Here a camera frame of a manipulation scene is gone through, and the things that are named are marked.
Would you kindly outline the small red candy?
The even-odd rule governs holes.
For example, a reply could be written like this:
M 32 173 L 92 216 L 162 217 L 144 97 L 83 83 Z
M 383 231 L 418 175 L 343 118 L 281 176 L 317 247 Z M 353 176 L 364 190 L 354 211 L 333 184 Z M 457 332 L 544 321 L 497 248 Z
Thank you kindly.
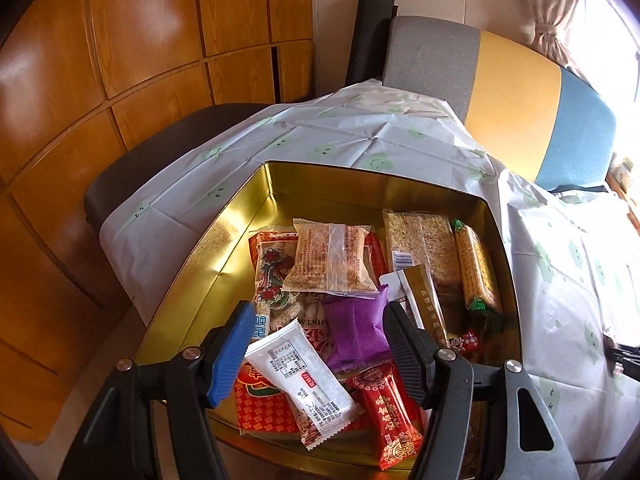
M 461 335 L 451 334 L 448 338 L 449 347 L 460 353 L 462 356 L 472 356 L 484 351 L 484 342 L 476 331 L 469 328 Z

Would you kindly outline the purple snack packet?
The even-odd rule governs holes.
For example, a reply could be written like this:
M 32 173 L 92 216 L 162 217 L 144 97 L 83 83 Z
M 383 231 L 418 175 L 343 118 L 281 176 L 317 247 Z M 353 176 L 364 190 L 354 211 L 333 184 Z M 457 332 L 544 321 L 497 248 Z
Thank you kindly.
M 346 297 L 324 307 L 333 340 L 326 364 L 332 372 L 348 372 L 390 358 L 382 326 L 387 303 L 387 286 L 382 285 L 374 299 Z

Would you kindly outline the gold and white long packet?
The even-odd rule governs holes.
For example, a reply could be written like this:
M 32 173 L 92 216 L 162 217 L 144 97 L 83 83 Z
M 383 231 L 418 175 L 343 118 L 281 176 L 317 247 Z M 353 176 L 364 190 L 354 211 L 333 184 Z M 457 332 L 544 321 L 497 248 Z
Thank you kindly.
M 426 330 L 439 348 L 449 347 L 445 317 L 427 264 L 383 274 L 380 284 L 387 286 L 387 299 L 398 301 L 416 328 Z

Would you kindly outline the large red rice-stick snack bag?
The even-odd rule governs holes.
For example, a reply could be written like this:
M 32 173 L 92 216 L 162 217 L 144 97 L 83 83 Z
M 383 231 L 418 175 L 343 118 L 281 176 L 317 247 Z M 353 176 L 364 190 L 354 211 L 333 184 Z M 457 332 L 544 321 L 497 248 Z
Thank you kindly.
M 248 248 L 255 271 L 253 302 L 257 310 L 254 337 L 260 339 L 273 334 L 296 320 L 326 363 L 333 340 L 324 307 L 346 297 L 282 289 L 294 264 L 297 239 L 297 233 L 290 226 L 267 226 L 250 234 Z M 241 368 L 234 385 L 234 400 L 243 431 L 300 435 L 300 419 L 288 396 L 250 364 Z

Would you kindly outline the red gold pastry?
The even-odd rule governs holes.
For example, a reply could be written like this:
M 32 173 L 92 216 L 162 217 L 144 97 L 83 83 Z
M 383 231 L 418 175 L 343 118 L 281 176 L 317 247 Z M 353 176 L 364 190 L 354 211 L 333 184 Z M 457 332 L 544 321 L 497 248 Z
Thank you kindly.
M 384 362 L 346 380 L 346 385 L 359 392 L 375 428 L 381 470 L 416 455 L 423 442 L 422 434 L 413 426 L 405 408 L 394 370 L 391 362 Z

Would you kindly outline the green cracker pack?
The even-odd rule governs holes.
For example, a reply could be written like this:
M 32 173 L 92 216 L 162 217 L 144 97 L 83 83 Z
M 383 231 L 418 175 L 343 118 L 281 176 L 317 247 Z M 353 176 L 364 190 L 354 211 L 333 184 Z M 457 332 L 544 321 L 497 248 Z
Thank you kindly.
M 485 319 L 485 326 L 501 332 L 503 310 L 494 266 L 476 232 L 459 219 L 451 221 L 456 241 L 466 310 Z

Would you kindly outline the white printed snack packet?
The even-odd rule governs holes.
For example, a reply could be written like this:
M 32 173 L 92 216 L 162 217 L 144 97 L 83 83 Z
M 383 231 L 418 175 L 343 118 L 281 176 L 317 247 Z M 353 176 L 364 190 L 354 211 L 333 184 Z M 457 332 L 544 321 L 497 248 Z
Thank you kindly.
M 296 320 L 250 344 L 245 359 L 295 406 L 307 450 L 334 437 L 362 413 Z

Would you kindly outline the orange crispy cake clear bag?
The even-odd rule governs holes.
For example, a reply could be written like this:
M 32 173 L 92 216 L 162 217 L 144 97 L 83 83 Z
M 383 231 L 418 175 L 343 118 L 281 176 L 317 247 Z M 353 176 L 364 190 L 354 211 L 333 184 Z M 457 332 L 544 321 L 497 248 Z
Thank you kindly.
M 368 226 L 323 223 L 295 218 L 294 264 L 283 281 L 286 292 L 314 292 L 373 299 L 378 286 L 364 263 Z

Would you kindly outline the gold tin box maroon sides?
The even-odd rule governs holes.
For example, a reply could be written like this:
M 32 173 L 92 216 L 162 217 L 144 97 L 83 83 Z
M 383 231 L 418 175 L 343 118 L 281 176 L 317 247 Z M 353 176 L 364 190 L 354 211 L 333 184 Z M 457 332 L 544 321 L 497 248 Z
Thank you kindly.
M 245 179 L 202 235 L 166 292 L 137 353 L 141 364 L 167 361 L 224 324 L 254 295 L 248 240 L 264 226 L 295 218 L 363 224 L 383 231 L 385 209 L 446 214 L 472 226 L 490 251 L 506 325 L 485 340 L 485 361 L 521 359 L 518 302 L 494 215 L 480 197 L 453 188 L 349 168 L 266 162 Z

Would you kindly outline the white cloud-print tablecloth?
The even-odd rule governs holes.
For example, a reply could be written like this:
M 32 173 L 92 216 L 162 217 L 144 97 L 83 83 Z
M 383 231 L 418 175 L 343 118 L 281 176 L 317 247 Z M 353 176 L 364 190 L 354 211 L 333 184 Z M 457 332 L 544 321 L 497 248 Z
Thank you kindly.
M 550 193 L 490 156 L 446 103 L 363 82 L 228 124 L 208 110 L 175 125 L 198 140 L 134 185 L 100 242 L 149 321 L 232 194 L 270 160 L 396 174 L 483 197 L 514 276 L 524 364 L 585 479 L 611 466 L 639 420 L 639 386 L 608 372 L 603 338 L 639 341 L 639 237 L 612 193 Z

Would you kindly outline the dark chair seat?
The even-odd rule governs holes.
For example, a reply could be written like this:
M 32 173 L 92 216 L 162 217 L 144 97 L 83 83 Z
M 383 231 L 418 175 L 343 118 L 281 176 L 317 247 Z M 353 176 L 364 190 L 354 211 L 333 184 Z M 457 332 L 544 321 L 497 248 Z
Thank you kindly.
M 86 219 L 94 234 L 99 235 L 107 217 L 160 170 L 266 107 L 265 103 L 230 103 L 202 108 L 117 159 L 94 179 L 84 197 Z

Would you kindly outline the grey yellow blue sofa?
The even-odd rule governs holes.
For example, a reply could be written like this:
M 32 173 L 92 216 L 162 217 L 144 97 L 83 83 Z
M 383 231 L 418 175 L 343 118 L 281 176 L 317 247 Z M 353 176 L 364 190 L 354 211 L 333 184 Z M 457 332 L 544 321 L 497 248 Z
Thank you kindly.
M 612 110 L 582 78 L 517 42 L 439 18 L 398 16 L 383 82 L 448 102 L 491 156 L 548 191 L 592 188 L 608 173 Z

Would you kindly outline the wooden cabinet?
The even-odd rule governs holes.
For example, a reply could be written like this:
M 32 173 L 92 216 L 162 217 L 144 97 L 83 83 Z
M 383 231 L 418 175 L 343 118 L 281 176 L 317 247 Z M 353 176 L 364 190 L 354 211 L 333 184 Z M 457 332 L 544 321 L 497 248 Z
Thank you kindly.
M 91 182 L 210 104 L 312 91 L 311 0 L 35 0 L 1 48 L 1 425 L 47 439 L 128 298 Z

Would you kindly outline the black rolled mat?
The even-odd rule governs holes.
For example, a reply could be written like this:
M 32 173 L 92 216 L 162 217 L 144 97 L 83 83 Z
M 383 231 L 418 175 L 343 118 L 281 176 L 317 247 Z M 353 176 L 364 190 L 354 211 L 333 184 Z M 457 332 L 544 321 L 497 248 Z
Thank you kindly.
M 386 60 L 390 23 L 397 15 L 395 0 L 358 0 L 345 84 L 381 79 Z

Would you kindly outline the beige curtain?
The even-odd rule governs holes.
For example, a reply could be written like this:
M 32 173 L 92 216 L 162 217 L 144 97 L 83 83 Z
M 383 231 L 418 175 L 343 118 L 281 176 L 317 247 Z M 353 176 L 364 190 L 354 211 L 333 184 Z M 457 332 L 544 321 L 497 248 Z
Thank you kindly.
M 579 69 L 565 44 L 579 0 L 527 0 L 535 24 L 532 48 L 582 80 Z

